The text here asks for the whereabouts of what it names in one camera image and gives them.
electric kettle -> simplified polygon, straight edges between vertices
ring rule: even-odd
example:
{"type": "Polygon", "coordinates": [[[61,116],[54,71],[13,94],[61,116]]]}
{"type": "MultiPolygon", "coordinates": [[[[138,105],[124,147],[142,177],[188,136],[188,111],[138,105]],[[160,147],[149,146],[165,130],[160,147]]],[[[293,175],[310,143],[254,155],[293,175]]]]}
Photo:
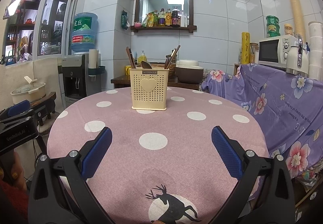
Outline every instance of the electric kettle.
{"type": "Polygon", "coordinates": [[[308,54],[303,49],[303,39],[298,36],[298,46],[291,46],[287,55],[286,73],[307,77],[308,75],[308,54]]]}

yellow soap pump bottle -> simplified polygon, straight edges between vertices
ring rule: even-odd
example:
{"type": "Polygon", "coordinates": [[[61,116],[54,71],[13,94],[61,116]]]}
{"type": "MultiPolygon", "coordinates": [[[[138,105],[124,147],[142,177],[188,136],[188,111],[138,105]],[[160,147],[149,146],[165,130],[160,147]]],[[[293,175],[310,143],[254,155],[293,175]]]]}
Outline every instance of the yellow soap pump bottle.
{"type": "Polygon", "coordinates": [[[143,52],[140,57],[138,57],[138,64],[141,64],[141,61],[147,61],[147,57],[145,56],[145,53],[143,52]]]}

blue gripper pad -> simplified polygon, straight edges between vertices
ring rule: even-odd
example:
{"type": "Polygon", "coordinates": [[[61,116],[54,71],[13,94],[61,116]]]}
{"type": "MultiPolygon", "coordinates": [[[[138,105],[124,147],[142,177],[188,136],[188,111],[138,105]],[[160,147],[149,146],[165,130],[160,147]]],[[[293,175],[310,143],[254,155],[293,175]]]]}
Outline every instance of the blue gripper pad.
{"type": "Polygon", "coordinates": [[[112,143],[111,129],[104,127],[94,141],[94,145],[82,160],[81,175],[83,179],[94,176],[95,171],[112,143]]]}
{"type": "Polygon", "coordinates": [[[25,112],[26,110],[28,110],[29,108],[30,108],[29,101],[24,100],[24,101],[9,108],[8,117],[13,117],[15,115],[19,115],[19,114],[25,112]]]}
{"type": "Polygon", "coordinates": [[[243,175],[242,161],[230,145],[230,139],[223,133],[218,127],[214,127],[211,134],[212,143],[231,177],[240,180],[243,175]]]}

fingernail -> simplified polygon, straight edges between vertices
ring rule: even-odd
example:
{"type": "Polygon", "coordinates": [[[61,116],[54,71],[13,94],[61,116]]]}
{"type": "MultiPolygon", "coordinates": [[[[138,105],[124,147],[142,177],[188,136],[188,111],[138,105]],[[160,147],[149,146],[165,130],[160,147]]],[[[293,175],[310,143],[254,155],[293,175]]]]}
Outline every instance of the fingernail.
{"type": "Polygon", "coordinates": [[[12,173],[12,178],[16,180],[18,178],[18,173],[17,172],[12,173]]]}

heart emblem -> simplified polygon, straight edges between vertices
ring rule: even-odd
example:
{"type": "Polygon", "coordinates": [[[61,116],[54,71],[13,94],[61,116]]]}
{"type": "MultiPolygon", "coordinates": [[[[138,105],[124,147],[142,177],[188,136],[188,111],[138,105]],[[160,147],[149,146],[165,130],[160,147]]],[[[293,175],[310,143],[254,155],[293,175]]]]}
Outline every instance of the heart emblem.
{"type": "Polygon", "coordinates": [[[154,79],[142,79],[140,81],[140,86],[143,88],[143,90],[145,90],[148,93],[154,90],[156,85],[157,81],[154,79]]]}

